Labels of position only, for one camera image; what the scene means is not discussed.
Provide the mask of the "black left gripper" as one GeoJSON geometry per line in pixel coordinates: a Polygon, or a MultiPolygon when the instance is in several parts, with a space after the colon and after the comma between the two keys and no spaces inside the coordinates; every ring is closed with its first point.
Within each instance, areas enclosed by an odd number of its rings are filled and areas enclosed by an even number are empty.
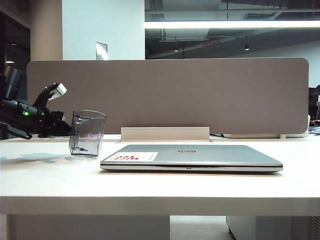
{"type": "Polygon", "coordinates": [[[38,122],[44,126],[41,128],[39,137],[40,138],[50,138],[50,137],[65,137],[69,136],[71,133],[71,126],[63,121],[64,112],[62,111],[50,111],[45,109],[44,112],[40,114],[38,122]]]}

